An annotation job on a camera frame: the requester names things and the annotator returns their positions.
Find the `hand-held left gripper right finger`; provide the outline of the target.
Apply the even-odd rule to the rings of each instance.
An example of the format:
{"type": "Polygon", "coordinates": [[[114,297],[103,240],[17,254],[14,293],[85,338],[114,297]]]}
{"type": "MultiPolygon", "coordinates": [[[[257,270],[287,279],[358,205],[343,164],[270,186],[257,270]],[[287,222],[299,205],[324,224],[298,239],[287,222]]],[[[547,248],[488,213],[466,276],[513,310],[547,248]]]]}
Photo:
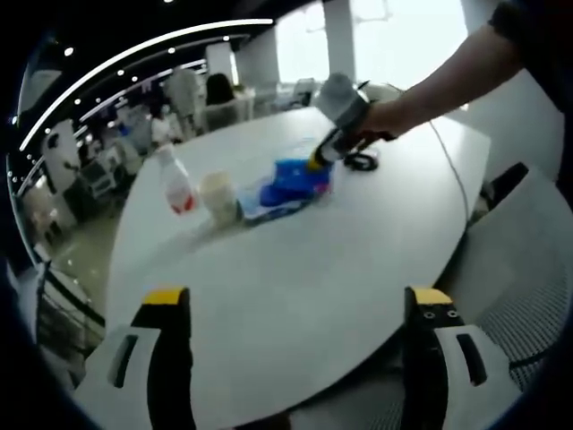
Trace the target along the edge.
{"type": "Polygon", "coordinates": [[[502,349],[438,289],[405,289],[402,363],[404,429],[489,429],[521,395],[502,349]]]}

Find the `person's right hand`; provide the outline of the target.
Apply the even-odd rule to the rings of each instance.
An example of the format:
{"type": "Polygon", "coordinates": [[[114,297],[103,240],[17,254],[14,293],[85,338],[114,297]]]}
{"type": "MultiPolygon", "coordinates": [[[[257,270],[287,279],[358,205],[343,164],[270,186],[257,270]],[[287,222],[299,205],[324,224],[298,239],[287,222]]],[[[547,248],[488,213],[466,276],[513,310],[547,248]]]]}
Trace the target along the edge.
{"type": "Polygon", "coordinates": [[[377,101],[369,106],[361,131],[397,138],[420,124],[415,108],[402,99],[377,101]]]}

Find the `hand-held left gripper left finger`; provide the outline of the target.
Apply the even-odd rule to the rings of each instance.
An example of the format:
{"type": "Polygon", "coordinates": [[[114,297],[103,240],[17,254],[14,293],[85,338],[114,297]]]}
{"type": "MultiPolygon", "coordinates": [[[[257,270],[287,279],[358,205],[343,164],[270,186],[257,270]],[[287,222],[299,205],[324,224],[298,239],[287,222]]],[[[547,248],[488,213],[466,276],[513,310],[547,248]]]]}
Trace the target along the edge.
{"type": "Polygon", "coordinates": [[[190,291],[151,290],[89,356],[75,401],[100,429],[194,429],[190,291]]]}

